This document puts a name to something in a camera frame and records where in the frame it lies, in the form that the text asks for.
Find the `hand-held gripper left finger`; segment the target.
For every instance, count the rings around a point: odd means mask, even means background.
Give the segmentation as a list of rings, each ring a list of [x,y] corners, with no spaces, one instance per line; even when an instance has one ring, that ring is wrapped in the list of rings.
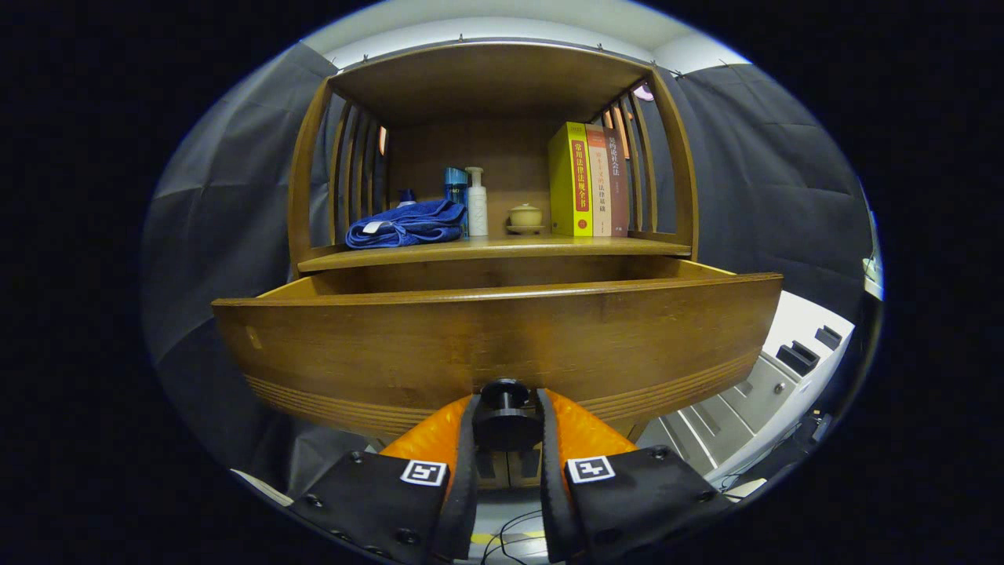
[[[340,542],[398,564],[469,556],[478,478],[478,395],[452,401],[380,453],[338,459],[290,510]]]

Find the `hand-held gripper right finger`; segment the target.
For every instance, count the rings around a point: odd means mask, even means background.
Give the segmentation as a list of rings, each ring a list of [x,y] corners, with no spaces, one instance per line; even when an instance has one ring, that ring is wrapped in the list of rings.
[[[548,559],[660,564],[734,504],[668,446],[637,447],[577,402],[537,390]]]

